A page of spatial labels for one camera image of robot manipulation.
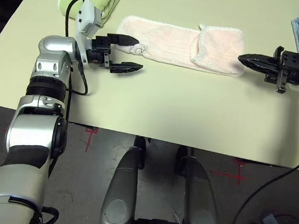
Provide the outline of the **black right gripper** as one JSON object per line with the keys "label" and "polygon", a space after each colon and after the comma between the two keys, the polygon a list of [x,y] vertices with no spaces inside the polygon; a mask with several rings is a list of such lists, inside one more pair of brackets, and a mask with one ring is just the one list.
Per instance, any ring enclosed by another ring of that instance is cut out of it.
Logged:
{"label": "black right gripper", "polygon": [[282,46],[276,48],[273,57],[244,54],[238,60],[247,68],[265,74],[265,82],[274,84],[276,92],[285,93],[287,85],[299,85],[299,53],[285,51]]}

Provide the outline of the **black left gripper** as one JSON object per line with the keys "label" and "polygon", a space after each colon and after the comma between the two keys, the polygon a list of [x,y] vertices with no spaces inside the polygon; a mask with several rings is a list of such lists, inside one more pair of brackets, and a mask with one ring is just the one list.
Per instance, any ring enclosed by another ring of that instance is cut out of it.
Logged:
{"label": "black left gripper", "polygon": [[97,64],[103,68],[109,68],[112,74],[131,73],[143,68],[142,65],[134,62],[122,62],[110,64],[111,44],[119,46],[133,46],[139,41],[134,37],[123,34],[111,34],[107,36],[96,36],[91,39],[91,48],[86,50],[89,64]]}

